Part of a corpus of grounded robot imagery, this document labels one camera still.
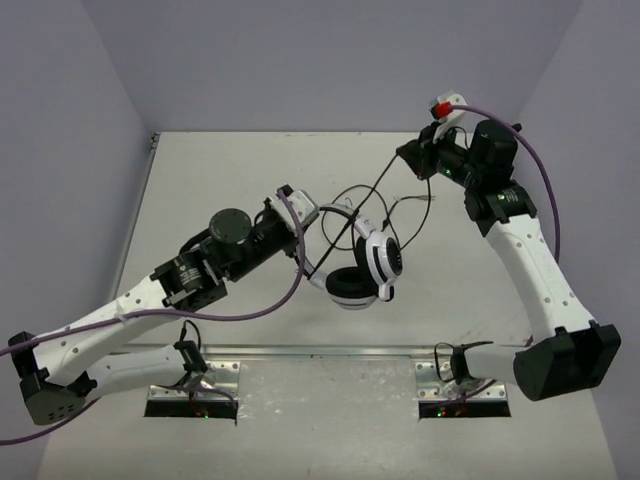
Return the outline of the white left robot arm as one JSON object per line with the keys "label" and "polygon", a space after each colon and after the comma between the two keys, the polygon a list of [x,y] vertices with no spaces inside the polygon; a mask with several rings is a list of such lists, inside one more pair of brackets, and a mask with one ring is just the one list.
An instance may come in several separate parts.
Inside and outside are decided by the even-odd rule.
{"label": "white left robot arm", "polygon": [[25,407],[37,426],[77,415],[106,395],[157,385],[198,389],[208,366],[193,341],[143,353],[117,349],[180,318],[206,319],[204,308],[279,252],[305,251],[304,228],[318,206],[301,190],[266,199],[256,221],[242,210],[217,212],[187,248],[121,296],[52,332],[21,332],[6,348],[19,376]]}

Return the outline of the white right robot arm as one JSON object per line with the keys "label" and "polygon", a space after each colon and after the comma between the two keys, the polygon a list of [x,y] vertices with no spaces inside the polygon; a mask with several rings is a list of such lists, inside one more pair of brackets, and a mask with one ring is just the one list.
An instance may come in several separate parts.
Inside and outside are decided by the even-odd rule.
{"label": "white right robot arm", "polygon": [[437,127],[425,127],[396,152],[418,179],[441,174],[463,187],[466,212],[508,272],[532,340],[528,346],[484,341],[453,347],[452,381],[510,383],[532,401],[599,386],[621,337],[577,298],[544,238],[531,197],[513,180],[515,130],[483,120],[464,148],[453,130],[438,138]]}

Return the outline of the white and black headphones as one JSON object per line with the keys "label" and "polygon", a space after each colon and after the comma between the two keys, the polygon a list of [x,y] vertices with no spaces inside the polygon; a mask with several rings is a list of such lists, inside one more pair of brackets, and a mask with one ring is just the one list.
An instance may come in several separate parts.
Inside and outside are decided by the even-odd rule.
{"label": "white and black headphones", "polygon": [[396,239],[377,228],[362,213],[354,219],[357,233],[354,266],[341,267],[326,274],[314,272],[308,259],[302,266],[304,276],[314,287],[325,291],[329,298],[345,310],[363,310],[377,300],[394,299],[396,280],[402,275],[403,260]]}

